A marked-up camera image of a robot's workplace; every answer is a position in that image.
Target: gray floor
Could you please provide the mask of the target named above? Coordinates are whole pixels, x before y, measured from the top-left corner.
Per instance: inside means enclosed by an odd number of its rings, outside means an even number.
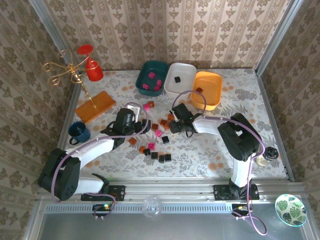
[[[40,240],[305,240],[302,227],[284,224],[273,204],[254,206],[253,215],[267,226],[258,235],[248,220],[230,214],[112,214],[95,220],[91,214],[47,214]]]

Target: orange bowl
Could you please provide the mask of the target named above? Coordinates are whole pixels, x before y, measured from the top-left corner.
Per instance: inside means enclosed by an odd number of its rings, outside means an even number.
[[[192,89],[195,91],[197,88],[203,90],[202,94],[206,99],[205,110],[212,111],[220,103],[222,92],[223,79],[220,75],[209,72],[199,71],[195,75]],[[199,94],[191,93],[191,103],[198,109],[205,107],[205,101]]]

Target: blue mug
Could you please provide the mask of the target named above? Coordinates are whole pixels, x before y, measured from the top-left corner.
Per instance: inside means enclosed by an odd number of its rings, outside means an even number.
[[[84,143],[89,140],[91,134],[82,121],[76,121],[71,124],[68,129],[68,133],[71,136],[69,143],[71,145],[76,145],[78,143]]]

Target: floral tablecloth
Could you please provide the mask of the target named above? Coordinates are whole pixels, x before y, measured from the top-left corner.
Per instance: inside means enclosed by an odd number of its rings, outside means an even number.
[[[252,69],[213,69],[209,71],[222,76],[223,88],[220,104],[214,111],[206,111],[206,115],[231,116],[237,112],[242,113],[259,132],[266,146],[277,147],[257,78]],[[114,121],[120,108],[123,108],[128,102],[143,105],[148,101],[154,101],[155,107],[148,111],[151,121],[159,123],[161,119],[167,119],[174,99],[168,98],[164,91],[158,97],[140,94],[135,87],[138,74],[139,71],[136,70],[108,71],[98,82],[91,82],[87,79],[84,81],[92,97],[101,91],[106,91],[116,101],[115,106],[87,124],[91,138],[94,138],[108,123]],[[82,91],[78,106],[87,100],[89,99]],[[200,109],[193,107],[190,100],[178,102],[184,102],[193,114],[200,112]],[[80,118],[75,114],[73,120],[80,121]],[[125,143],[116,150],[99,156],[88,163],[82,171],[100,174],[106,178],[229,178],[232,175],[233,158],[220,136],[201,133],[186,138],[185,133],[172,134],[169,130],[160,128],[164,132],[162,136],[169,137],[169,144],[164,145],[162,139],[156,137],[154,131],[150,130],[147,134],[136,137],[136,145],[131,146],[126,139]],[[155,143],[156,152],[159,154],[170,153],[172,161],[159,163],[157,160],[151,160],[151,156],[140,154],[138,149],[141,146],[147,147],[148,143]],[[260,167],[255,163],[253,176],[283,179],[286,178],[286,173],[281,159],[278,159],[267,167]]]

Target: mug handle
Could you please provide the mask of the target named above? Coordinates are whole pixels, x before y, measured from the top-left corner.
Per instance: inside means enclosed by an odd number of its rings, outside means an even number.
[[[78,141],[78,139],[76,138],[76,137],[71,137],[70,138],[70,140],[69,140],[69,144],[71,144],[71,145],[76,145],[76,144],[78,144],[79,143],[79,141]]]

